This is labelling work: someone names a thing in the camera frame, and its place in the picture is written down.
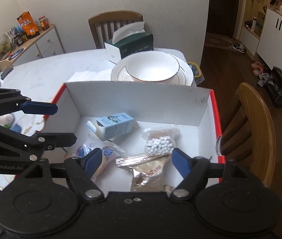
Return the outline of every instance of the tissue box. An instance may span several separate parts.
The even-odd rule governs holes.
[[[116,44],[112,44],[112,40],[108,40],[104,42],[104,46],[108,54],[108,59],[116,64],[128,55],[153,50],[153,33],[143,32],[133,34]]]
[[[95,125],[91,121],[87,122],[87,126],[102,141],[114,138],[116,136],[130,133],[133,127],[134,118],[126,113],[119,113],[107,117],[95,119]]]

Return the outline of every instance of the wooden chair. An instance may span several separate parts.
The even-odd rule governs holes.
[[[103,41],[106,41],[107,39],[105,37],[105,25],[107,25],[108,29],[108,39],[111,39],[113,36],[113,32],[111,30],[111,23],[113,23],[113,29],[114,31],[116,31],[118,29],[117,23],[120,23],[121,28],[123,25],[141,21],[143,21],[142,14],[139,14],[134,11],[112,11],[101,13],[91,17],[89,19],[89,25],[94,39],[94,43],[96,44],[96,48],[101,48],[101,42],[99,40],[96,25],[100,24],[102,39]]]
[[[221,119],[222,132],[225,132],[240,107],[246,116],[236,121],[233,128],[228,130],[221,141],[221,153],[227,158],[234,158],[238,163],[249,163],[250,171],[269,186],[272,181],[275,165],[275,132],[268,107],[259,93],[249,84],[241,83]],[[225,144],[237,134],[248,122],[250,131],[240,136],[236,141]],[[239,147],[251,137],[252,148],[241,150]],[[236,157],[231,157],[235,150]]]

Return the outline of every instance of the tissue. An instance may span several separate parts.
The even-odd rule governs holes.
[[[143,33],[145,22],[135,22],[124,25],[113,33],[112,44],[118,43],[120,40],[137,33]]]

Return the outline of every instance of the foil packet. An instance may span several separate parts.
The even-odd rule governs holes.
[[[131,191],[153,192],[163,189],[163,167],[171,155],[152,156],[145,154],[127,156],[115,160],[116,166],[133,171]]]

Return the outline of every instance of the drawer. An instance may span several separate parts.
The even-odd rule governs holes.
[[[40,58],[41,58],[41,56],[40,56],[40,53],[38,51],[38,48],[35,44],[33,44],[13,63],[13,66],[15,67],[15,66],[18,66],[20,64],[35,61],[35,60],[40,59]]]
[[[48,48],[51,47],[57,40],[57,34],[54,28],[52,28],[47,34],[45,34],[42,38],[36,41],[41,54],[46,52]]]
[[[63,54],[62,47],[59,41],[57,41],[51,47],[49,47],[46,52],[42,54],[42,57],[46,58],[46,57],[51,57],[51,56],[56,56],[56,55],[61,55],[61,54]]]

